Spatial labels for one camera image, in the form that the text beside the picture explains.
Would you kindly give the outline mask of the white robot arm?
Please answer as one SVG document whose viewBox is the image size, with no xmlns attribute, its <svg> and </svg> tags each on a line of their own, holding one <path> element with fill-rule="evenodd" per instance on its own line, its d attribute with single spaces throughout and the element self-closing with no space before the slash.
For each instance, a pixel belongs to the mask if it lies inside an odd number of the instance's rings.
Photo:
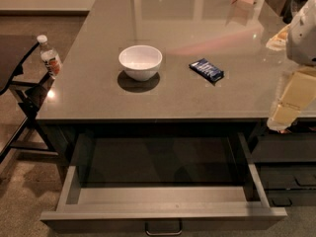
<svg viewBox="0 0 316 237">
<path fill-rule="evenodd" d="M 286 56 L 297 63 L 281 74 L 267 126 L 286 130 L 316 98 L 316 0 L 308 0 L 287 27 Z"/>
</svg>

